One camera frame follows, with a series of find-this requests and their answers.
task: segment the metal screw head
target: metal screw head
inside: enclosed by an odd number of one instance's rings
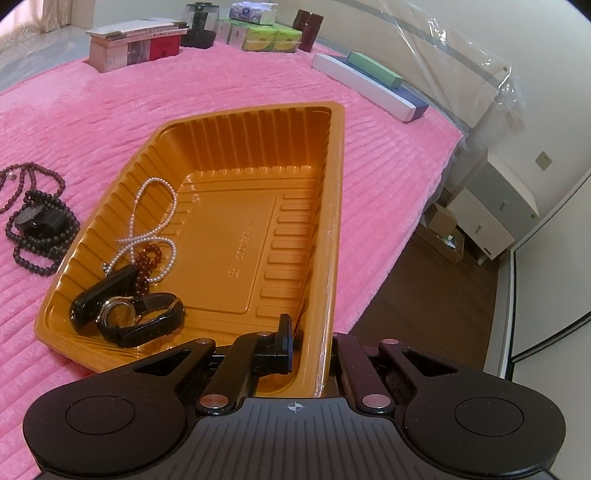
[[[228,400],[228,397],[225,395],[220,395],[217,393],[212,393],[209,395],[205,395],[204,397],[201,397],[201,399],[199,400],[199,403],[205,407],[205,408],[224,408],[226,405],[228,405],[230,401]]]
[[[373,393],[366,395],[361,399],[361,403],[367,408],[386,408],[390,405],[390,399],[386,395],[380,395],[379,393]]]

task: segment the brown canister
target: brown canister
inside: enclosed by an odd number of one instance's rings
[[[310,51],[314,46],[324,17],[312,14],[306,10],[298,10],[292,28],[301,31],[300,50]]]

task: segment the pink fluffy blanket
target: pink fluffy blanket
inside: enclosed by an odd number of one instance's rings
[[[33,161],[60,172],[62,199],[86,220],[150,133],[182,116],[269,103],[335,100],[346,108],[335,330],[348,332],[397,260],[461,133],[435,109],[400,123],[310,67],[312,54],[226,45],[99,74],[82,61],[0,95],[0,168]],[[56,188],[40,182],[46,191]],[[9,180],[0,205],[12,195]],[[9,213],[0,216],[6,222]],[[42,393],[88,372],[37,341],[33,321],[50,285],[17,267],[0,238],[0,479],[38,472],[21,422]]]

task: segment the curtain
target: curtain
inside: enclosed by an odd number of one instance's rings
[[[25,0],[0,21],[0,52],[70,24],[72,0]]]

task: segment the watch face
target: watch face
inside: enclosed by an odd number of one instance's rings
[[[30,226],[34,226],[37,217],[43,214],[45,207],[43,205],[33,205],[25,208],[14,220],[14,226],[19,230],[24,230]]]
[[[134,306],[125,297],[114,297],[103,305],[99,320],[109,327],[133,327],[137,322]]]

